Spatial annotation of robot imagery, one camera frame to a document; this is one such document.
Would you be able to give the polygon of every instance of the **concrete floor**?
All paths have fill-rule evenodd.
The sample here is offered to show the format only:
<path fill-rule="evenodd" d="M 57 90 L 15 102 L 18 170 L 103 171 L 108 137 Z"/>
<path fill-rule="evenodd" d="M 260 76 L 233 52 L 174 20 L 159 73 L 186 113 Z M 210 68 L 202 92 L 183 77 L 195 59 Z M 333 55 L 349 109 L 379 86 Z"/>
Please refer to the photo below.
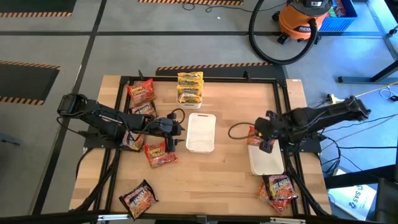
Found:
<path fill-rule="evenodd" d="M 243 8 L 253 9 L 255 1 L 246 1 Z M 266 1 L 269 8 L 283 1 Z M 0 18 L 0 31 L 5 30 L 74 30 L 90 31 L 100 0 L 78 0 L 71 17 L 66 18 Z M 385 30 L 396 25 L 384 3 L 370 4 Z M 365 3 L 355 3 L 358 19 L 348 32 L 377 32 Z M 278 31 L 271 21 L 277 9 L 261 12 L 257 30 Z M 108 1 L 99 31 L 246 31 L 250 13 L 230 9 L 213 9 L 206 13 L 204 6 L 184 11 L 179 4 L 144 4 L 131 0 Z M 0 144 L 0 217 L 29 214 L 39 184 L 51 155 L 58 130 L 56 109 L 62 95 L 69 93 L 75 82 L 88 37 L 1 36 L 0 59 L 20 62 L 61 65 L 55 84 L 41 107 L 0 103 L 0 132 L 23 140 L 22 147 Z M 276 44 L 276 37 L 257 37 L 263 51 L 277 58 L 296 54 L 304 43 Z M 397 37 L 391 42 L 398 47 Z M 200 65 L 213 63 L 260 62 L 244 36 L 101 36 L 97 37 L 88 62 L 80 93 L 96 98 L 103 75 L 154 75 L 157 67 L 171 65 Z M 315 105 L 326 93 L 338 98 L 356 95 L 377 85 L 337 84 L 340 75 L 370 77 L 393 62 L 390 51 L 381 37 L 323 37 L 322 41 L 299 62 L 286 66 L 289 78 L 303 80 L 309 105 Z M 378 92 L 361 98 L 369 109 L 370 119 L 396 113 L 398 105 L 379 96 Z M 396 146 L 397 118 L 372 130 L 340 142 L 340 146 Z M 72 122 L 73 129 L 85 129 L 81 122 Z M 328 133 L 338 139 L 370 126 L 364 124 L 351 129 Z M 72 196 L 75 166 L 81 156 L 83 138 L 68 133 L 50 186 L 44 213 L 65 212 Z M 347 149 L 342 152 L 362 169 L 394 163 L 393 149 Z M 326 149 L 322 159 L 336 156 L 335 147 Z M 341 167 L 357 169 L 341 159 Z"/>

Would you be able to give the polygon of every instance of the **white plastic tray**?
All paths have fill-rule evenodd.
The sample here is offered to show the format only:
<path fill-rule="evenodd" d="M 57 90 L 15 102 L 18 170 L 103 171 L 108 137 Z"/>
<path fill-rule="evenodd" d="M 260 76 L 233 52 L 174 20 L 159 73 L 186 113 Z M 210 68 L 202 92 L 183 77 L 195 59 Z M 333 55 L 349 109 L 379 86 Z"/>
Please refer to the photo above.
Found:
<path fill-rule="evenodd" d="M 187 141 L 190 152 L 211 153 L 215 147 L 216 116 L 192 113 L 188 120 Z"/>
<path fill-rule="evenodd" d="M 258 146 L 248 145 L 250 168 L 254 175 L 278 175 L 285 171 L 279 141 L 275 141 L 272 153 L 266 153 Z"/>

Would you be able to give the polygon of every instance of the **orange shop vacuum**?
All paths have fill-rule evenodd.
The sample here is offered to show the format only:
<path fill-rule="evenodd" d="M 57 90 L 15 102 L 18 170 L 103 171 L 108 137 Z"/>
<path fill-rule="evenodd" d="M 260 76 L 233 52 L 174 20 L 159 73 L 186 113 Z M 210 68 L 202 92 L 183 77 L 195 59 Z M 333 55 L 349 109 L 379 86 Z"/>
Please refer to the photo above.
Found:
<path fill-rule="evenodd" d="M 275 65 L 287 65 L 300 60 L 308 53 L 313 44 L 318 43 L 321 39 L 318 30 L 321 28 L 327 12 L 332 7 L 331 0 L 287 0 L 283 10 L 276 12 L 272 16 L 273 20 L 279 21 L 280 30 L 282 31 L 278 42 L 283 44 L 288 39 L 294 39 L 298 42 L 308 40 L 308 42 L 298 55 L 290 59 L 278 60 L 266 55 L 254 39 L 254 23 L 263 2 L 264 0 L 257 2 L 251 15 L 249 40 L 251 47 L 260 58 Z"/>

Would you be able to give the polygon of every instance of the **wooden tabletop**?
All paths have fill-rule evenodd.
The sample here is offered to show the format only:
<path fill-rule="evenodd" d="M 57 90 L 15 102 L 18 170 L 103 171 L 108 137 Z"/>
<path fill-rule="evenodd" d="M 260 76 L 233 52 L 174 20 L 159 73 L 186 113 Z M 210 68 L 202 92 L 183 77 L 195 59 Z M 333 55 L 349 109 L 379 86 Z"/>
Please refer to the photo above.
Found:
<path fill-rule="evenodd" d="M 99 91 L 98 101 L 114 107 L 120 76 L 105 76 Z M 154 103 L 160 117 L 169 114 L 176 104 L 175 82 L 154 82 L 157 98 Z M 287 80 L 292 109 L 306 106 L 300 80 Z M 188 151 L 185 142 L 176 147 L 178 162 L 151 169 L 145 154 L 122 152 L 112 201 L 112 212 L 126 212 L 119 196 L 130 192 L 146 179 L 154 189 L 159 202 L 147 213 L 156 214 L 201 214 L 201 215 L 278 215 L 269 205 L 257 198 L 262 183 L 260 176 L 251 174 L 248 147 L 245 140 L 233 140 L 228 129 L 238 122 L 254 122 L 264 117 L 267 110 L 276 111 L 271 84 L 262 83 L 205 83 L 203 104 L 199 110 L 185 110 L 186 129 L 190 113 L 209 113 L 216 116 L 215 150 L 210 154 L 195 154 Z M 126 98 L 126 87 L 122 102 Z M 237 127 L 231 134 L 244 136 L 248 126 Z M 185 139 L 186 131 L 176 139 Z M 162 138 L 148 136 L 146 144 L 157 144 Z M 93 189 L 100 175 L 104 149 L 94 149 L 80 165 L 70 208 L 79 206 Z M 331 212 L 318 158 L 300 153 L 305 183 L 317 202 Z M 101 208 L 104 208 L 108 186 L 103 190 Z M 301 197 L 298 210 L 303 213 Z M 289 206 L 282 212 L 291 216 Z"/>

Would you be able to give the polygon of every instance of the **black hose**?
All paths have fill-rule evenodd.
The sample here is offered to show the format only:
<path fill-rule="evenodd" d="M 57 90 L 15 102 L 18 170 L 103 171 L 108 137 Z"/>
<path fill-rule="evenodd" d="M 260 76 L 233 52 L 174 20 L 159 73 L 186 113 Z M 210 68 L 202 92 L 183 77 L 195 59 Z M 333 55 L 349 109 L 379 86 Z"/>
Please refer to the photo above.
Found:
<path fill-rule="evenodd" d="M 308 51 L 311 49 L 312 45 L 315 43 L 316 39 L 317 39 L 317 34 L 318 34 L 318 26 L 316 23 L 316 20 L 314 18 L 311 18 L 308 20 L 308 23 L 310 24 L 310 28 L 311 28 L 311 36 L 308 40 L 308 43 L 306 44 L 306 46 L 304 47 L 304 49 L 298 53 L 298 55 L 287 59 L 287 60 L 278 60 L 275 58 L 272 58 L 268 55 L 266 55 L 257 45 L 256 40 L 254 38 L 254 23 L 256 22 L 256 17 L 257 17 L 257 13 L 260 10 L 260 7 L 262 5 L 262 3 L 264 2 L 264 0 L 259 0 L 253 10 L 253 13 L 251 14 L 251 18 L 250 18 L 250 23 L 249 23 L 249 40 L 250 40 L 250 45 L 253 48 L 253 50 L 255 51 L 255 53 L 262 58 L 263 60 L 275 64 L 275 65 L 288 65 L 290 63 L 294 63 L 298 60 L 300 60 L 302 57 L 304 57 L 304 55 L 306 55 L 308 53 Z"/>

